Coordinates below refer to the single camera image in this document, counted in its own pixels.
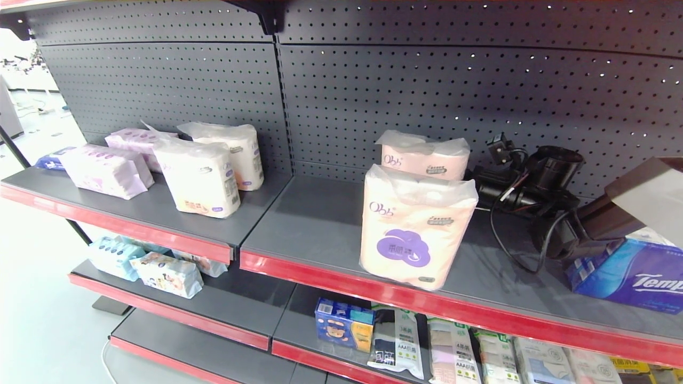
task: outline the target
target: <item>baby wipes package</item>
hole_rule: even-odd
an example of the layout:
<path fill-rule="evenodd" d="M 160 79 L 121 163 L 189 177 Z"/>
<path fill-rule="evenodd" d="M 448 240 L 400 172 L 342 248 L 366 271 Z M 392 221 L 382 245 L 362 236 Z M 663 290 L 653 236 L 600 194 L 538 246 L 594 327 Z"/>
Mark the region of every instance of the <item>baby wipes package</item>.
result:
<path fill-rule="evenodd" d="M 230 151 L 224 143 L 203 144 L 161 135 L 154 154 L 179 211 L 224 219 L 240 207 Z"/>
<path fill-rule="evenodd" d="M 183 251 L 176 251 L 175 249 L 173 250 L 173 255 L 177 259 L 195 263 L 197 268 L 199 268 L 199 271 L 211 277 L 218 277 L 223 272 L 227 271 L 227 265 L 202 256 L 193 255 Z"/>
<path fill-rule="evenodd" d="M 373 165 L 365 175 L 361 266 L 373 275 L 439 289 L 478 199 L 473 180 Z"/>
<path fill-rule="evenodd" d="M 192 299 L 204 286 L 199 269 L 192 262 L 150 252 L 142 258 L 131 260 L 130 264 L 146 286 L 186 299 Z"/>
<path fill-rule="evenodd" d="M 622 384 L 608 356 L 583 349 L 564 348 L 576 384 Z"/>
<path fill-rule="evenodd" d="M 481 384 L 469 326 L 428 317 L 432 352 L 431 384 Z"/>
<path fill-rule="evenodd" d="M 382 146 L 382 165 L 442 180 L 462 180 L 470 148 L 467 140 L 444 142 L 388 130 L 375 142 Z"/>
<path fill-rule="evenodd" d="M 255 191 L 263 184 L 263 166 L 256 128 L 251 124 L 226 126 L 190 122 L 178 126 L 198 143 L 225 143 L 230 148 L 230 163 L 241 191 Z"/>
<path fill-rule="evenodd" d="M 520 384 L 512 343 L 508 336 L 485 329 L 477 329 L 474 334 L 479 340 L 484 383 Z"/>
<path fill-rule="evenodd" d="M 518 371 L 524 384 L 576 384 L 569 359 L 560 346 L 514 338 Z"/>
<path fill-rule="evenodd" d="M 177 133 L 165 133 L 172 137 L 178 137 Z M 120 148 L 138 152 L 145 159 L 145 163 L 152 172 L 161 173 L 161 166 L 154 156 L 154 143 L 159 140 L 159 136 L 145 129 L 124 128 L 120 131 L 110 133 L 104 140 L 110 148 Z"/>
<path fill-rule="evenodd" d="M 367 364 L 394 372 L 408 370 L 424 380 L 415 313 L 375 303 L 372 310 L 375 311 L 375 327 Z"/>
<path fill-rule="evenodd" d="M 59 159 L 78 188 L 130 200 L 154 184 L 150 170 L 137 152 L 85 144 Z"/>
<path fill-rule="evenodd" d="M 145 255 L 141 247 L 123 243 L 118 237 L 107 236 L 90 243 L 88 247 L 89 259 L 95 268 L 131 282 L 138 279 L 138 274 L 130 261 Z"/>

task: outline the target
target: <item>blue packaging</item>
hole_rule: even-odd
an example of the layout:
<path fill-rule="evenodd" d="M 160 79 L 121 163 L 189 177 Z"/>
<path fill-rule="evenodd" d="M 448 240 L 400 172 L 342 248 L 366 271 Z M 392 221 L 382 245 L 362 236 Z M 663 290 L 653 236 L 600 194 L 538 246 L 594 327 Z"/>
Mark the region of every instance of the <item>blue packaging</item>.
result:
<path fill-rule="evenodd" d="M 375 311 L 320 298 L 316 306 L 318 339 L 370 352 Z"/>
<path fill-rule="evenodd" d="M 683 251 L 648 228 L 566 269 L 572 291 L 668 314 L 683 310 Z"/>

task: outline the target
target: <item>tempo tissue box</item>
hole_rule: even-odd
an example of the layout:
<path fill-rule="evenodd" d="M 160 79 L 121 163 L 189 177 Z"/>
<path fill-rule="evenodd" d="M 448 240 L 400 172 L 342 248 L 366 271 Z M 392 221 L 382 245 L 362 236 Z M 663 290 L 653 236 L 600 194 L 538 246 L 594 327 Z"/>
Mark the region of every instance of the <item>tempo tissue box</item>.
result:
<path fill-rule="evenodd" d="M 375 312 L 320 298 L 316 306 L 318 339 L 370 352 Z"/>
<path fill-rule="evenodd" d="M 78 188 L 130 200 L 154 184 L 142 155 L 129 150 L 86 144 L 60 159 Z"/>
<path fill-rule="evenodd" d="M 683 310 L 683 251 L 649 228 L 566 270 L 572 290 L 669 314 Z"/>

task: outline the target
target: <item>store shelf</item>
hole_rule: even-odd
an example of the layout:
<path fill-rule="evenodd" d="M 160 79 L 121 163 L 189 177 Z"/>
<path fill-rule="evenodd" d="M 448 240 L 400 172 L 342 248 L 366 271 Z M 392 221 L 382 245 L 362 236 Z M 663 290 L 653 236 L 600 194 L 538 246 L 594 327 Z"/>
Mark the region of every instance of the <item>store shelf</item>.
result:
<path fill-rule="evenodd" d="M 232 216 L 214 219 L 176 210 L 162 175 L 154 174 L 148 192 L 123 200 L 76 188 L 66 172 L 28 168 L 0 182 L 0 196 L 154 244 L 230 263 L 239 246 L 290 179 L 266 174 L 254 192 L 240 192 L 242 204 Z"/>
<path fill-rule="evenodd" d="M 210 383 L 295 383 L 291 379 L 296 364 L 291 361 L 142 310 L 126 317 L 110 340 L 113 346 Z M 307 377 L 322 380 L 308 383 L 324 383 L 324 375 Z"/>
<path fill-rule="evenodd" d="M 475 212 L 443 288 L 426 292 L 359 266 L 363 185 L 296 176 L 240 250 L 240 267 L 526 338 L 670 366 L 683 365 L 683 314 L 571 293 L 561 267 L 532 276 L 498 248 Z M 533 255 L 526 222 L 499 215 L 508 247 Z"/>
<path fill-rule="evenodd" d="M 114 300 L 256 348 L 268 350 L 270 337 L 296 284 L 237 268 L 204 278 L 192 299 L 100 272 L 90 261 L 69 280 Z"/>
<path fill-rule="evenodd" d="M 424 384 L 428 382 L 427 380 L 416 379 L 407 371 L 391 372 L 368 367 L 369 353 L 319 340 L 314 313 L 320 297 L 353 305 L 369 305 L 367 301 L 361 299 L 353 299 L 310 286 L 297 285 L 273 336 L 274 355 L 362 383 Z M 426 327 L 420 328 L 419 336 L 423 344 L 423 371 L 429 372 Z"/>

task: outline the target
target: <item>purple logo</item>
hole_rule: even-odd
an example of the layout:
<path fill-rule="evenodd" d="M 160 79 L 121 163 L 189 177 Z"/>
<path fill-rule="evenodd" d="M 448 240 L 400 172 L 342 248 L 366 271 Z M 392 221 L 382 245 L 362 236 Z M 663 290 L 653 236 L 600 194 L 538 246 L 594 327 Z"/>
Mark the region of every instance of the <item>purple logo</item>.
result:
<path fill-rule="evenodd" d="M 407 265 L 422 267 L 432 259 L 427 243 L 413 231 L 390 230 L 377 242 L 380 255 L 391 260 L 403 260 Z"/>

